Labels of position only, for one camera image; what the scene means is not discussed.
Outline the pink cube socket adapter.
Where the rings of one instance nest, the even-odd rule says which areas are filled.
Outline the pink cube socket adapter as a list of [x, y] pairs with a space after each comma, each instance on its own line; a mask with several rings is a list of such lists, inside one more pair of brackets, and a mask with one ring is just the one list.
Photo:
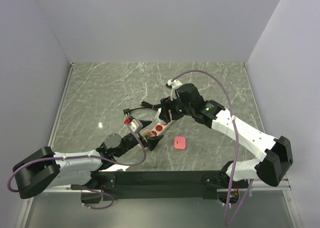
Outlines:
[[154, 136], [154, 134], [153, 134], [150, 130], [148, 130], [148, 129], [144, 130], [144, 131], [141, 132], [140, 134], [141, 134], [141, 136], [143, 137], [143, 139], [144, 139], [145, 141], [147, 141], [147, 139], [148, 139], [149, 137], [153, 137], [153, 136]]

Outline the beige power strip red sockets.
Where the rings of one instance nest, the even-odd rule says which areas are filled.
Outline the beige power strip red sockets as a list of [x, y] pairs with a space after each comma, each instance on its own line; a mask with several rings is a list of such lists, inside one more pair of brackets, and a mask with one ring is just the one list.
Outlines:
[[[150, 131], [153, 133], [153, 136], [164, 135], [164, 132], [173, 123], [174, 123], [174, 121], [171, 121], [170, 123], [166, 123], [166, 124], [157, 123]], [[144, 145], [144, 147], [148, 149], [147, 142], [141, 136], [141, 132], [139, 133], [139, 136], [140, 136], [140, 138], [142, 138], [142, 144]]]

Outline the white cube socket adapter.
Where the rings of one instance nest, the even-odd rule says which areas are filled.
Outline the white cube socket adapter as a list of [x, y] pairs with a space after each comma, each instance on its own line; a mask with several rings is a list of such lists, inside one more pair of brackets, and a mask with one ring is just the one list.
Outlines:
[[157, 120], [158, 123], [163, 124], [163, 121], [160, 119], [161, 111], [162, 111], [161, 108], [159, 108], [159, 109], [157, 110], [157, 113], [156, 113], [156, 115], [155, 115], [155, 119]]

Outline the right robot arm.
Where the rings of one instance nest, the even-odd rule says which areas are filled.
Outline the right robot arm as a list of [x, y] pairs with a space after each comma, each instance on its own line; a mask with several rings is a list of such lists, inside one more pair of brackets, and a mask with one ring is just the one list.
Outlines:
[[169, 80], [170, 96], [160, 101], [157, 118], [161, 123], [177, 121], [190, 116], [195, 122], [218, 131], [246, 148], [254, 159], [240, 161], [224, 167], [219, 181], [224, 187], [231, 187], [244, 179], [260, 179], [269, 186], [276, 187], [293, 164], [291, 142], [265, 134], [250, 126], [220, 103], [204, 100], [194, 84], [182, 84]]

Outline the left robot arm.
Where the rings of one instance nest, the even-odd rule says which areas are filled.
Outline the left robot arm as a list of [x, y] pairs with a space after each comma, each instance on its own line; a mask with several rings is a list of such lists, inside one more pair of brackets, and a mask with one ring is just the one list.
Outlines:
[[162, 134], [141, 135], [140, 131], [151, 121], [126, 119], [124, 124], [129, 130], [127, 135], [122, 137], [112, 133], [91, 151], [61, 153], [54, 152], [49, 146], [37, 150], [13, 167], [12, 176], [7, 182], [8, 190], [17, 192], [22, 199], [28, 199], [47, 188], [62, 185], [96, 188], [100, 182], [99, 171], [120, 164], [116, 158], [139, 146], [145, 160], [147, 151], [154, 150], [163, 138]]

